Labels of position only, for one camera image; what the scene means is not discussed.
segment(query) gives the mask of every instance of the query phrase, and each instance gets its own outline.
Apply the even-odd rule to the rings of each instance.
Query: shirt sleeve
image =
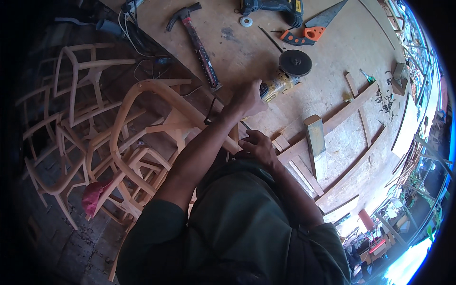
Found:
[[[176,204],[151,200],[130,230],[119,252],[116,275],[120,284],[138,284],[149,249],[172,240],[185,229],[187,215]]]
[[[324,223],[309,231],[316,258],[326,273],[327,284],[350,284],[350,269],[336,227]]]

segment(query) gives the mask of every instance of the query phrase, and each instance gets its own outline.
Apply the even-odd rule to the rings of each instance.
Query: pile of wooden chairs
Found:
[[[190,84],[190,79],[144,80],[135,84],[123,101],[109,102],[103,100],[99,86],[102,71],[113,65],[133,64],[135,62],[130,59],[96,59],[97,48],[112,46],[112,44],[87,44],[64,47],[59,57],[40,63],[41,66],[51,62],[54,73],[40,78],[41,80],[38,80],[39,88],[16,101],[16,107],[23,105],[26,129],[23,133],[23,140],[28,141],[33,157],[24,158],[26,171],[23,179],[30,176],[45,207],[47,207],[47,202],[44,199],[44,194],[54,196],[65,217],[75,230],[78,230],[78,226],[70,214],[68,196],[75,187],[85,187],[90,183],[97,182],[101,175],[105,174],[105,177],[110,177],[110,183],[100,195],[94,214],[87,216],[86,219],[94,218],[99,210],[102,210],[116,222],[122,225],[129,224],[126,230],[128,233],[144,206],[166,179],[178,154],[185,147],[185,139],[191,129],[199,128],[202,130],[206,127],[204,124],[205,116],[179,94],[180,85]],[[78,62],[74,52],[81,50],[90,51],[91,60],[89,62]],[[61,72],[60,66],[64,55],[71,62],[71,72]],[[88,74],[78,81],[79,71],[83,69],[88,69]],[[71,85],[62,88],[65,82],[71,82]],[[89,84],[94,86],[95,98],[77,103],[76,90]],[[144,91],[152,91],[158,94],[172,106],[172,111],[166,118],[159,118],[144,129],[134,131],[135,128],[131,127],[132,124],[146,113],[146,110],[133,106],[133,102]],[[68,107],[49,115],[50,101],[66,93],[70,93]],[[36,109],[44,110],[44,118],[39,123],[30,126],[27,101],[32,98],[36,103],[42,104],[42,108]],[[103,131],[97,130],[94,117],[116,107],[120,108],[113,126]],[[75,128],[79,125],[79,129],[81,129],[82,125],[87,125],[86,121],[88,121],[88,127],[84,128],[84,131],[78,131]],[[50,144],[37,155],[33,145],[33,135],[40,129],[41,132],[47,132]],[[156,132],[166,132],[176,141],[177,149],[168,159],[141,139],[145,134]],[[106,149],[107,146],[109,146],[109,154],[105,155],[101,150],[102,148]],[[237,142],[230,137],[226,138],[223,146],[233,154],[239,150]],[[45,179],[46,173],[38,166],[55,150],[58,150],[60,157],[61,175],[53,185],[49,185],[47,183],[49,179]],[[98,152],[100,157],[99,163],[95,163],[98,159],[93,159],[95,152]],[[132,184],[136,186],[129,188],[128,185]],[[120,197],[113,193],[116,188]],[[123,214],[116,217],[114,213],[108,211],[107,200]],[[116,262],[109,276],[110,280],[114,278],[115,264]]]

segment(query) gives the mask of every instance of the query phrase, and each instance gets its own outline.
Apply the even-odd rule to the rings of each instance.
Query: gray pipe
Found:
[[[123,33],[119,25],[106,19],[99,20],[96,29],[97,31],[104,31],[116,36],[121,36]]]

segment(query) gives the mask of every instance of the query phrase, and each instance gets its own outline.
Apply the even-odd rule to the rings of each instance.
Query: saw blade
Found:
[[[334,17],[339,13],[339,11],[342,9],[342,7],[345,5],[347,1],[348,0],[339,2],[334,6],[324,10],[320,14],[316,15],[308,22],[306,22],[306,27],[328,27],[329,23],[331,23],[332,19],[334,19]]]

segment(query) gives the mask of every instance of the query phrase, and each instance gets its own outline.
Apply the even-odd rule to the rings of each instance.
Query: workshop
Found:
[[[438,240],[453,93],[406,1],[55,0],[41,23],[8,213],[43,284],[402,285]]]

